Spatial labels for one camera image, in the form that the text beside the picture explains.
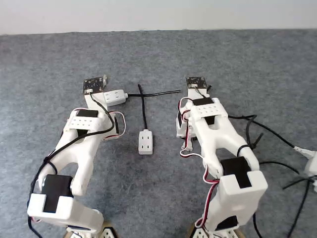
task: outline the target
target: white connector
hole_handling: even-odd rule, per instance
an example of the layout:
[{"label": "white connector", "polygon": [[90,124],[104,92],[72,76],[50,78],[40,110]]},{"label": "white connector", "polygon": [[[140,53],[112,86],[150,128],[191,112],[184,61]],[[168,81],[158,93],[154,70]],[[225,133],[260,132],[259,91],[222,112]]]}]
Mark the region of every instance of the white connector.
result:
[{"label": "white connector", "polygon": [[124,93],[122,89],[105,92],[104,95],[108,107],[125,103],[128,98],[128,94]]},{"label": "white connector", "polygon": [[[304,172],[310,177],[316,176],[317,175],[317,152],[303,149],[297,146],[294,147],[294,150],[301,153],[303,156],[305,156],[308,159]],[[317,180],[315,180],[314,186],[315,186],[314,190],[315,192],[317,192]]]},{"label": "white connector", "polygon": [[153,134],[150,130],[144,129],[139,133],[139,154],[153,154]]}]

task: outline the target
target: black cable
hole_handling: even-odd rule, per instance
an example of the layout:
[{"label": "black cable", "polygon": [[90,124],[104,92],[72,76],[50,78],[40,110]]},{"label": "black cable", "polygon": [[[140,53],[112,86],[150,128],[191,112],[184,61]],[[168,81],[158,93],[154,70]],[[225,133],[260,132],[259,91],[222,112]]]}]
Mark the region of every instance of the black cable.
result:
[{"label": "black cable", "polygon": [[247,123],[247,127],[246,127],[246,137],[247,137],[247,144],[251,147],[251,140],[250,140],[250,125],[251,123],[254,121],[254,119],[257,117],[257,115],[253,115],[253,117],[250,118],[250,120]]},{"label": "black cable", "polygon": [[[92,135],[99,135],[99,134],[104,134],[104,133],[107,133],[109,131],[111,131],[113,128],[114,128],[114,121],[111,117],[111,115],[109,114],[109,112],[106,110],[106,108],[103,107],[103,105],[101,103],[99,103],[98,101],[96,101],[92,94],[90,94],[90,97],[91,99],[97,103],[98,106],[100,106],[104,112],[107,114],[107,116],[109,117],[110,121],[111,121],[111,127],[109,129],[106,129],[106,130],[101,130],[101,131],[96,131],[96,132],[92,132],[92,133],[87,133],[87,134],[83,134],[81,136],[78,136],[77,138],[73,139],[72,141],[68,142],[67,144],[65,144],[64,146],[60,147],[58,150],[55,150],[54,152],[50,153],[48,156],[46,156],[41,164],[41,166],[39,167],[37,173],[35,174],[31,184],[30,184],[30,192],[29,192],[29,199],[28,199],[28,202],[27,202],[27,205],[29,205],[29,202],[30,202],[30,198],[31,198],[31,194],[34,192],[34,187],[35,187],[35,183],[36,183],[36,180],[38,179],[38,176],[40,174],[40,172],[42,171],[42,169],[45,167],[46,164],[49,163],[49,161],[55,156],[57,155],[59,152],[61,152],[62,150],[66,149],[68,146],[72,145],[73,143],[75,143],[76,141],[80,140],[80,139],[83,139],[87,136],[92,136]],[[37,235],[39,238],[42,238],[41,235],[32,227],[32,223],[31,223],[31,217],[28,216],[28,225],[29,225],[29,229],[31,231],[33,231],[33,233],[35,235]]]},{"label": "black cable", "polygon": [[28,225],[29,225],[29,229],[30,229],[31,231],[33,231],[33,233],[34,233],[38,238],[42,238],[42,236],[40,235],[40,233],[38,233],[38,231],[32,227],[32,218],[29,217],[29,216],[28,216]]},{"label": "black cable", "polygon": [[55,166],[51,161],[48,161],[48,164],[51,165],[51,167],[53,168],[55,174],[57,175],[57,168],[56,168],[56,166]]},{"label": "black cable", "polygon": [[[166,91],[166,92],[160,92],[160,93],[150,93],[150,94],[143,94],[143,97],[154,97],[154,96],[160,96],[165,94],[173,94],[173,93],[181,93],[181,90],[173,90],[173,91]],[[141,97],[141,94],[132,94],[128,93],[129,97]]]},{"label": "black cable", "polygon": [[[250,120],[250,118],[252,118],[254,115],[249,115],[249,116],[241,116],[241,117],[235,117],[235,116],[228,116],[229,118],[232,119],[246,119],[246,120]],[[295,145],[293,145],[291,142],[289,142],[288,140],[286,140],[285,138],[283,138],[280,134],[278,134],[277,132],[275,132],[274,130],[272,130],[271,128],[267,127],[266,125],[259,123],[255,120],[252,121],[254,124],[257,124],[259,126],[261,126],[262,128],[268,130],[269,132],[273,133],[275,136],[277,136],[279,139],[281,139],[283,142],[285,142],[287,145],[289,145],[290,147],[294,148]]]},{"label": "black cable", "polygon": [[206,98],[206,96],[199,91],[198,87],[195,87],[195,91],[199,93],[203,98]]},{"label": "black cable", "polygon": [[240,151],[241,151],[244,147],[250,147],[250,146],[249,146],[249,145],[241,145],[240,148],[238,149],[237,157],[239,157]]},{"label": "black cable", "polygon": [[314,182],[313,180],[311,180],[311,179],[314,178],[314,177],[316,177],[316,175],[310,176],[310,177],[308,177],[308,178],[300,178],[300,179],[298,179],[298,180],[296,180],[296,181],[294,181],[294,182],[291,182],[290,184],[284,186],[284,187],[283,187],[283,190],[285,190],[285,189],[287,189],[287,188],[289,188],[289,187],[291,187],[291,186],[293,186],[293,185],[295,185],[295,184],[297,184],[297,183],[299,183],[299,182],[302,182],[302,181],[304,181],[304,180],[308,180],[308,181],[310,181],[310,182]]},{"label": "black cable", "polygon": [[210,89],[211,89],[211,85],[209,85],[209,86],[207,87],[207,92],[208,92]]},{"label": "black cable", "polygon": [[307,198],[307,194],[308,194],[308,190],[309,190],[309,185],[310,185],[310,181],[307,181],[306,183],[306,189],[305,189],[305,193],[304,193],[304,196],[303,196],[303,199],[302,199],[302,202],[301,202],[301,205],[299,206],[298,208],[298,211],[297,211],[297,214],[296,214],[296,217],[295,217],[295,220],[292,224],[292,227],[291,229],[289,230],[288,234],[287,234],[287,238],[290,238],[294,229],[295,229],[295,226],[296,226],[296,223],[297,223],[297,220],[299,218],[299,215],[301,214],[302,210],[303,210],[303,206],[304,206],[304,203],[306,201],[306,198]]},{"label": "black cable", "polygon": [[213,234],[214,237],[219,237],[219,238],[222,238],[221,236],[218,236],[217,234]]},{"label": "black cable", "polygon": [[80,237],[80,238],[83,238],[81,235],[79,235],[79,234],[77,234],[77,233],[75,233],[75,232],[73,232],[73,234],[77,235],[77,236]]},{"label": "black cable", "polygon": [[142,100],[142,115],[143,115],[143,123],[144,123],[144,129],[148,129],[148,124],[147,124],[147,117],[145,115],[145,103],[144,103],[144,96],[143,96],[143,91],[142,87],[140,84],[138,84],[140,95],[141,95],[141,100]]},{"label": "black cable", "polygon": [[258,237],[259,238],[262,238],[261,234],[260,234],[260,231],[258,229],[258,226],[257,226],[257,219],[256,219],[256,213],[253,214],[253,226],[254,226],[254,230],[256,230],[257,234],[258,234]]},{"label": "black cable", "polygon": [[281,165],[281,166],[284,166],[284,167],[287,167],[289,168],[290,170],[294,171],[295,173],[297,173],[299,175],[299,172],[297,169],[285,164],[285,163],[281,163],[281,162],[278,162],[278,161],[262,161],[262,162],[259,162],[260,165],[264,165],[264,164],[277,164],[277,165]]}]

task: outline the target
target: white wall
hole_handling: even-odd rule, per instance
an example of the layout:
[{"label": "white wall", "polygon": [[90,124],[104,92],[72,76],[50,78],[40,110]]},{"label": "white wall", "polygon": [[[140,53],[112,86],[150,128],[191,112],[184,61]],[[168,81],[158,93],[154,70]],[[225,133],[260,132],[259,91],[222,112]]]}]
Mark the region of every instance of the white wall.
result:
[{"label": "white wall", "polygon": [[317,0],[0,0],[0,34],[317,28]]}]

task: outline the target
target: circuit board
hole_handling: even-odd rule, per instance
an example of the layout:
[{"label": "circuit board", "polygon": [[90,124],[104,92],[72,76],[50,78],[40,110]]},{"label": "circuit board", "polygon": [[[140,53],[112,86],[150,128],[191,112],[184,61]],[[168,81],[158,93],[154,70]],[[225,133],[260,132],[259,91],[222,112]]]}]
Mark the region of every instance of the circuit board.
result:
[{"label": "circuit board", "polygon": [[103,77],[89,78],[84,80],[83,92],[85,95],[90,93],[101,93],[104,91]]},{"label": "circuit board", "polygon": [[207,89],[205,77],[186,77],[187,88]]}]

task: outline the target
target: gray carpet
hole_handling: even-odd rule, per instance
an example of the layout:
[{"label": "gray carpet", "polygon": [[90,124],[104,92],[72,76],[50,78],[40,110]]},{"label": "gray carpet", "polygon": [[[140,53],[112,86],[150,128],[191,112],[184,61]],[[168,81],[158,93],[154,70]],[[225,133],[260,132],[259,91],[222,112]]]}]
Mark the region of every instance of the gray carpet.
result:
[{"label": "gray carpet", "polygon": [[[146,98],[152,156],[137,153],[141,100],[114,109],[125,113],[127,132],[102,143],[87,194],[122,238],[184,237],[202,212],[209,186],[199,158],[181,159],[175,136],[185,76],[206,76],[229,114],[258,114],[296,145],[317,149],[317,30],[152,31],[0,36],[1,237],[35,237],[27,227],[29,184],[55,147],[70,111],[84,107],[83,80],[110,75],[107,89],[145,93],[182,89]],[[233,120],[244,135],[245,121]],[[251,126],[255,138],[263,130]],[[303,170],[307,160],[265,132],[255,150],[260,161],[277,160]],[[63,173],[75,172],[75,167]],[[296,175],[284,167],[261,167],[269,189],[257,220],[263,237],[286,237],[305,184],[283,191]],[[311,187],[293,237],[317,234],[317,194]],[[36,224],[45,237],[63,229]],[[255,238],[252,221],[243,231]]]}]

